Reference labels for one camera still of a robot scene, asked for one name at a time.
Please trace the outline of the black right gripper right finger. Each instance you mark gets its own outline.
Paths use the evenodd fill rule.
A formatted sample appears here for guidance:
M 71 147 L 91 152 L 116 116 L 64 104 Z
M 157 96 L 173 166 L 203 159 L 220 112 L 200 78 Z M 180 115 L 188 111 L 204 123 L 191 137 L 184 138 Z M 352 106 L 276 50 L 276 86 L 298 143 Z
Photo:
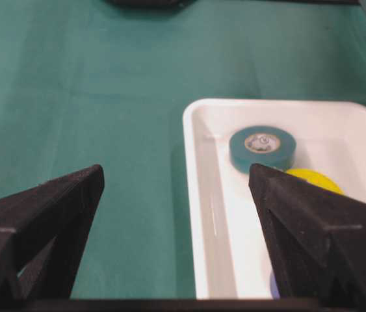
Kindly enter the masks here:
M 279 295 L 366 306 L 366 203 L 261 164 L 249 188 Z

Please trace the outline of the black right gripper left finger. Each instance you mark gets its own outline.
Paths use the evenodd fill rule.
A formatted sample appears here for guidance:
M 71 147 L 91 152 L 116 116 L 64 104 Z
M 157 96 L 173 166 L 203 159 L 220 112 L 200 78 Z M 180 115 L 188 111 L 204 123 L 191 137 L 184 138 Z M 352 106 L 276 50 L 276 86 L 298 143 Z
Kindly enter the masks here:
M 0 303 L 70 297 L 103 189 L 95 164 L 0 198 Z

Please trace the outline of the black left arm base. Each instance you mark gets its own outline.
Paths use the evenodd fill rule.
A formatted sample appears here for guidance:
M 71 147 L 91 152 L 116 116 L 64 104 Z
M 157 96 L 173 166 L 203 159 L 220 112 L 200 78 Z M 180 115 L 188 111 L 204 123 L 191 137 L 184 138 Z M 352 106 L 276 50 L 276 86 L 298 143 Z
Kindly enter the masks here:
M 112 0 L 111 3 L 133 8 L 172 8 L 187 1 L 184 0 Z

